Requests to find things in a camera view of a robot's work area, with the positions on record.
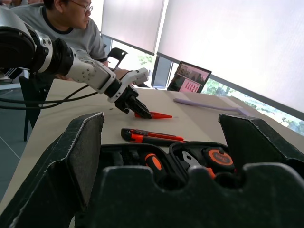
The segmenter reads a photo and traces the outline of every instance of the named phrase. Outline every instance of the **glasses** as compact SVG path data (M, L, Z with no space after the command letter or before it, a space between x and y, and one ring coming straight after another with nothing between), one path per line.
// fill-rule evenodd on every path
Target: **glasses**
M82 8L85 8L85 14L86 14L88 11L89 11L89 12L92 12L92 10L93 10L93 6L90 6L90 5L84 6L84 5L81 5L81 4L77 3L77 2L74 2L73 0L71 0L71 2L75 3L75 4L78 5L78 6L81 6Z

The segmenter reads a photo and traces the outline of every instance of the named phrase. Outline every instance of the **screwdriver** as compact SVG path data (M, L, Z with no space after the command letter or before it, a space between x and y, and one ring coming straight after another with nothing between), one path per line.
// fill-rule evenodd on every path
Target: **screwdriver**
M144 161L146 162L146 166L150 167L153 170L153 174L157 181L167 175L167 172L164 169L161 161L154 153L147 154L144 158Z

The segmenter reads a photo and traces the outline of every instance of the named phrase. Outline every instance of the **black tool case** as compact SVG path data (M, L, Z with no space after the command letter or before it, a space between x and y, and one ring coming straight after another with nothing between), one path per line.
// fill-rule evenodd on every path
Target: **black tool case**
M223 114L228 147L176 143L166 154L149 144L102 145L102 114L81 116L43 153L0 216L0 227L302 228L304 155L264 121ZM210 176L185 167L221 147L233 172ZM156 179L141 154L154 153L168 175Z

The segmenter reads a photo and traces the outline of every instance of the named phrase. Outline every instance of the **floor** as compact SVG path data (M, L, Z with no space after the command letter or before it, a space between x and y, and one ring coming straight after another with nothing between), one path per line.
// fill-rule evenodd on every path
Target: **floor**
M21 89L0 90L0 98L23 100ZM5 106L24 106L0 102ZM25 111L0 109L0 201L22 156L26 142L23 141ZM28 138L31 134L28 127Z

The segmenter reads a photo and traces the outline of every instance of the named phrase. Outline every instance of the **window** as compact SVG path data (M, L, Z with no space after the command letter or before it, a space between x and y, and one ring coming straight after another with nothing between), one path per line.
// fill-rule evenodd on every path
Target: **window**
M114 40L112 41L112 48L120 48L120 49L128 52L128 54L125 56L125 58L119 65L119 68L127 69L127 70L137 70L137 69L140 69L143 67L146 68L149 71L149 75L150 75L149 81L146 83L148 85L151 85L152 73L153 73L153 69L154 69L156 56L146 54L142 51L139 51L135 48L132 48L128 45L122 44L122 43L114 41Z
M178 64L173 63L169 82L173 79L177 67L178 67ZM260 113L269 116L270 118L274 119L275 121L282 124L283 126L288 127L289 129L304 136L304 121L302 121L298 118L295 118L287 113L284 113L267 104L264 104L263 102L260 102L237 90L234 90L228 86L225 86L215 80L212 80L209 78L201 93L209 94L209 95L217 95L217 96L233 96L233 97L245 102L250 107L258 110Z

